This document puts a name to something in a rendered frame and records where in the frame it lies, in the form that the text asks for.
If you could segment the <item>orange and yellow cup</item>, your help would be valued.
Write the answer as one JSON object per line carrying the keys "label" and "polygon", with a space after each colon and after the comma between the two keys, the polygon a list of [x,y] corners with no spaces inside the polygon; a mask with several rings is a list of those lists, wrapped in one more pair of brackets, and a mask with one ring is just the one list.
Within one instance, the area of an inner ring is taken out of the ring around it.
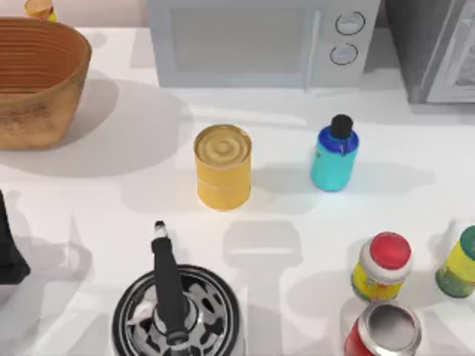
{"label": "orange and yellow cup", "polygon": [[53,0],[25,0],[24,10],[32,19],[57,21]]}

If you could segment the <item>cyan and blue bottle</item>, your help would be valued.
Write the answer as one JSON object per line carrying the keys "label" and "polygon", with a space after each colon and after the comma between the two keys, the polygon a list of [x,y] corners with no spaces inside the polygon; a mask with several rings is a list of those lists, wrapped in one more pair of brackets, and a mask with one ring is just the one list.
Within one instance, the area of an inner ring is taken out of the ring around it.
{"label": "cyan and blue bottle", "polygon": [[340,191],[350,181],[359,148],[353,120],[346,114],[335,115],[318,134],[310,176],[323,191]]}

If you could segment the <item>red-capped white and yellow bottle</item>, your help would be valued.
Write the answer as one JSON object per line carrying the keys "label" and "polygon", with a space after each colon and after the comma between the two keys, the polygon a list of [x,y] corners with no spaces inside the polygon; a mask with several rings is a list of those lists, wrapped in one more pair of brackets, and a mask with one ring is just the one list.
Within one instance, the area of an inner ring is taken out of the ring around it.
{"label": "red-capped white and yellow bottle", "polygon": [[392,300],[398,295],[411,269],[409,242],[395,232],[381,232],[361,247],[351,274],[353,291],[367,302]]}

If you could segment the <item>pale microwave oven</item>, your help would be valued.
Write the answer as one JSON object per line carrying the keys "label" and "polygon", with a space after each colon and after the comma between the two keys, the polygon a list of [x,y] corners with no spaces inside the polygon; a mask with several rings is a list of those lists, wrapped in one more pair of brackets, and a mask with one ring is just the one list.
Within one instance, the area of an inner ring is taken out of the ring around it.
{"label": "pale microwave oven", "polygon": [[[315,88],[357,85],[381,0],[147,0],[160,85],[169,88]],[[363,29],[341,35],[344,13]],[[357,59],[330,60],[350,43]]]}

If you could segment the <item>green and yellow bottle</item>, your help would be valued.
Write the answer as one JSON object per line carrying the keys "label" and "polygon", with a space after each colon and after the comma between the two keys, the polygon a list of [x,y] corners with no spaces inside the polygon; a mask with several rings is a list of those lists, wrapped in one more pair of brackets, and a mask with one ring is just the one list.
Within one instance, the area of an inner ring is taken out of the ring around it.
{"label": "green and yellow bottle", "polygon": [[466,298],[475,291],[475,225],[459,236],[450,254],[437,270],[437,286],[446,295]]}

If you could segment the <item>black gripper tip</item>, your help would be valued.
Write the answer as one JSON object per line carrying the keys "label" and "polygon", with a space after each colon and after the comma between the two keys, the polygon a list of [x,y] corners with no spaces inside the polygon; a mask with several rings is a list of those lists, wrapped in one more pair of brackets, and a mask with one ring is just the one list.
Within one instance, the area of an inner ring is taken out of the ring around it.
{"label": "black gripper tip", "polygon": [[30,274],[10,230],[3,192],[0,190],[0,286],[17,286]]}

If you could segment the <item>brown woven basket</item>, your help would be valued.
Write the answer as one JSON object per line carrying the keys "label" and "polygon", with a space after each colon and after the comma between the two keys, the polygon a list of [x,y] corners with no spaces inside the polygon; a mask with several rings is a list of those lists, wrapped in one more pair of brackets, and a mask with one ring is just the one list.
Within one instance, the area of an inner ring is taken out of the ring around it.
{"label": "brown woven basket", "polygon": [[58,22],[0,17],[0,150],[60,142],[79,106],[92,48]]}

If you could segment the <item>red and silver can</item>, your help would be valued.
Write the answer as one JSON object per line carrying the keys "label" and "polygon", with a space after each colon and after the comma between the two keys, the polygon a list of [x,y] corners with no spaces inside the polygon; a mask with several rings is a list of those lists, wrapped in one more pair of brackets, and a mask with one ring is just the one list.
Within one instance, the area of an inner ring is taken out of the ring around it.
{"label": "red and silver can", "polygon": [[344,356],[416,356],[422,327],[416,314],[395,300],[369,303],[344,341]]}

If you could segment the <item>round microwave knob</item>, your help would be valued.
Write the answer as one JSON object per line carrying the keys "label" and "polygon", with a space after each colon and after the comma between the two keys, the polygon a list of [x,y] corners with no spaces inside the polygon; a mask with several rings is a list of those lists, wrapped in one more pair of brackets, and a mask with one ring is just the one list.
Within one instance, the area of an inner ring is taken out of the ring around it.
{"label": "round microwave knob", "polygon": [[353,63],[358,57],[358,49],[355,45],[346,43],[335,46],[330,51],[330,60],[333,64],[345,66]]}
{"label": "round microwave knob", "polygon": [[344,36],[353,36],[365,26],[365,17],[357,11],[341,14],[336,22],[336,30]]}

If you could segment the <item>yellow can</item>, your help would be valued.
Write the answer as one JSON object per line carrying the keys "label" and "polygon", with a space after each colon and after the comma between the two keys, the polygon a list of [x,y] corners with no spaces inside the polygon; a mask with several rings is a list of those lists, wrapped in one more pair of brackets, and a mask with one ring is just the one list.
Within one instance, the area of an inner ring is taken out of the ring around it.
{"label": "yellow can", "polygon": [[251,193],[252,141],[235,125],[211,125],[194,140],[197,194],[218,211],[240,207]]}

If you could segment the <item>grey cabinet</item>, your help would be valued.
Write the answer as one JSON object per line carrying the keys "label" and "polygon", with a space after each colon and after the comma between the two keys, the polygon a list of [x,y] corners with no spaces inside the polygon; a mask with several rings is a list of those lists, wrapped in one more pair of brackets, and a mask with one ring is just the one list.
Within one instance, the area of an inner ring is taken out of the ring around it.
{"label": "grey cabinet", "polygon": [[386,0],[408,101],[475,104],[475,0]]}

